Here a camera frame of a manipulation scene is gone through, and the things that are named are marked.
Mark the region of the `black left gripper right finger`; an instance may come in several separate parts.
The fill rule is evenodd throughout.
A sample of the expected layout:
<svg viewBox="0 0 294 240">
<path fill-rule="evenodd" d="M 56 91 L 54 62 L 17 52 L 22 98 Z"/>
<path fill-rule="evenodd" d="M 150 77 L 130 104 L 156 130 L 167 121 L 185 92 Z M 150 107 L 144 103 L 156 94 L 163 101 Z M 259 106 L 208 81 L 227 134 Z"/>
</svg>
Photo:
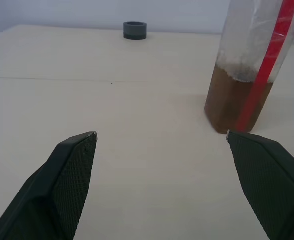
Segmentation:
<svg viewBox="0 0 294 240">
<path fill-rule="evenodd" d="M 294 240 L 294 158 L 276 141 L 228 131 L 242 191 L 269 240 Z"/>
</svg>

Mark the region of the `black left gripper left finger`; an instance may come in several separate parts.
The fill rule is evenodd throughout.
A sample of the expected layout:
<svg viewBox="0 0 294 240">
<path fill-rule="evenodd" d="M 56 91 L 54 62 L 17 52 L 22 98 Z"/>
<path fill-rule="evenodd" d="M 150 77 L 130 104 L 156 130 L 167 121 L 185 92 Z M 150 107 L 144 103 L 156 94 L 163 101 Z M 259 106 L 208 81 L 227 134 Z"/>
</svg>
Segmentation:
<svg viewBox="0 0 294 240">
<path fill-rule="evenodd" d="M 0 240 L 73 240 L 89 191 L 97 133 L 59 143 L 0 218 Z"/>
</svg>

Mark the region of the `clear plastic bottle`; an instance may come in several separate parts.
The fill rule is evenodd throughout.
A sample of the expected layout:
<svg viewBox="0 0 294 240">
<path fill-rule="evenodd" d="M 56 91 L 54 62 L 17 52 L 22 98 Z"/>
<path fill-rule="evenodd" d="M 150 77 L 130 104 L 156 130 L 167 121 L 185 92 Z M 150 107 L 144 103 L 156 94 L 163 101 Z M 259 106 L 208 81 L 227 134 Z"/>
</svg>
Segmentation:
<svg viewBox="0 0 294 240">
<path fill-rule="evenodd" d="M 294 39 L 294 0 L 231 0 L 205 102 L 216 132 L 250 132 Z"/>
</svg>

